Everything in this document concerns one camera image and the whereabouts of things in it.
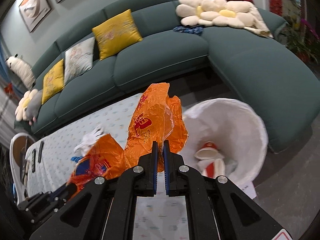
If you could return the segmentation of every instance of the curtain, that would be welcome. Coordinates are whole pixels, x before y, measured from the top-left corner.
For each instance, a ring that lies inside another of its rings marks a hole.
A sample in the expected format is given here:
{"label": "curtain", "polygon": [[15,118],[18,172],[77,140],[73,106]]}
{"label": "curtain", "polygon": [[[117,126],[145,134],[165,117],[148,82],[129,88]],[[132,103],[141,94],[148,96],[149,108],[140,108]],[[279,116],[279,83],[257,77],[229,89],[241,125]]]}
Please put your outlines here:
{"label": "curtain", "polygon": [[17,133],[14,130],[16,108],[16,104],[10,100],[3,89],[0,89],[0,144],[7,149],[10,148],[12,137]]}
{"label": "curtain", "polygon": [[[10,78],[7,64],[5,62],[5,58],[6,57],[4,55],[4,51],[3,51],[1,43],[0,43],[0,76],[7,84],[9,84],[9,83],[11,83],[11,78]],[[20,90],[19,88],[17,88],[14,84],[12,84],[12,89],[18,98],[23,97],[24,92],[22,90]]]}

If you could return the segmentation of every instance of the silver bolt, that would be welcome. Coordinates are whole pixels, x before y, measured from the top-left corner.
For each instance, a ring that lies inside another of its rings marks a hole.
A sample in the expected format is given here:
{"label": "silver bolt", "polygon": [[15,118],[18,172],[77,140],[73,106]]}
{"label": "silver bolt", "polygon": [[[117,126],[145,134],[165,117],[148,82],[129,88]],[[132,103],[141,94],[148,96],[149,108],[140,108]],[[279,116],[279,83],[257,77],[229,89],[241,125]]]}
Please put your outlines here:
{"label": "silver bolt", "polygon": [[218,182],[225,184],[228,182],[228,178],[226,176],[219,176],[218,177]]}
{"label": "silver bolt", "polygon": [[181,171],[181,172],[187,172],[188,170],[189,170],[189,167],[186,165],[181,165],[179,167],[179,171]]}
{"label": "silver bolt", "polygon": [[133,168],[133,172],[135,172],[135,173],[140,173],[142,171],[143,171],[143,168],[141,166],[135,166]]}
{"label": "silver bolt", "polygon": [[103,184],[104,183],[104,177],[97,177],[95,180],[94,180],[94,182],[95,182],[95,184],[97,184],[97,185],[101,185],[101,184]]}

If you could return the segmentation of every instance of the white embroidered pillow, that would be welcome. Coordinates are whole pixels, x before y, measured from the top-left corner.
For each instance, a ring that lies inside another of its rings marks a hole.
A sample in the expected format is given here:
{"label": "white embroidered pillow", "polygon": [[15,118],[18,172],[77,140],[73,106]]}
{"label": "white embroidered pillow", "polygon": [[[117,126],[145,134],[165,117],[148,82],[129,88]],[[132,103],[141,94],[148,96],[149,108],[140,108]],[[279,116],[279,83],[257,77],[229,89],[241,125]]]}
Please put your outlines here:
{"label": "white embroidered pillow", "polygon": [[66,51],[64,85],[92,68],[94,41],[94,37],[89,38]]}

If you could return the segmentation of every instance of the sofa armrest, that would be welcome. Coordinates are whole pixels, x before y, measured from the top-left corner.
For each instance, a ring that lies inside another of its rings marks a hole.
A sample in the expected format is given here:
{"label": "sofa armrest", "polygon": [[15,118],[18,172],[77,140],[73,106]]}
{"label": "sofa armrest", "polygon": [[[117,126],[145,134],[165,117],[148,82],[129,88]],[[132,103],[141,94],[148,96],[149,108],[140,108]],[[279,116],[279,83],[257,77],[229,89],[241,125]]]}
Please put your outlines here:
{"label": "sofa armrest", "polygon": [[281,16],[276,15],[272,12],[266,11],[264,9],[258,8],[264,22],[268,26],[275,40],[277,40],[281,30],[287,25],[287,21]]}

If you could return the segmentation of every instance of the blue cloth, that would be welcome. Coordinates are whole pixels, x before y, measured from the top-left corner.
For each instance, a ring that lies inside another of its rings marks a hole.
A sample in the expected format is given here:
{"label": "blue cloth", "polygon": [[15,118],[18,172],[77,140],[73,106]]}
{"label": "blue cloth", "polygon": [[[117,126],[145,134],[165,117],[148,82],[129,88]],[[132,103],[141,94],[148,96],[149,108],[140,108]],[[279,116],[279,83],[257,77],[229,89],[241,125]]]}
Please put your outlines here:
{"label": "blue cloth", "polygon": [[79,160],[81,160],[83,157],[77,157],[77,156],[73,156],[71,157],[71,160],[75,163],[78,163]]}
{"label": "blue cloth", "polygon": [[197,26],[182,26],[179,25],[177,27],[173,28],[174,32],[178,32],[178,33],[190,33],[190,34],[197,34],[197,35],[201,35],[203,32],[203,26],[202,25],[197,25]]}
{"label": "blue cloth", "polygon": [[[2,46],[0,45],[0,76],[4,79],[5,82],[11,83],[11,79],[8,72],[8,66],[5,62],[4,53]],[[12,89],[14,93],[19,97],[23,98],[24,93],[22,93],[17,87],[12,84]]]}

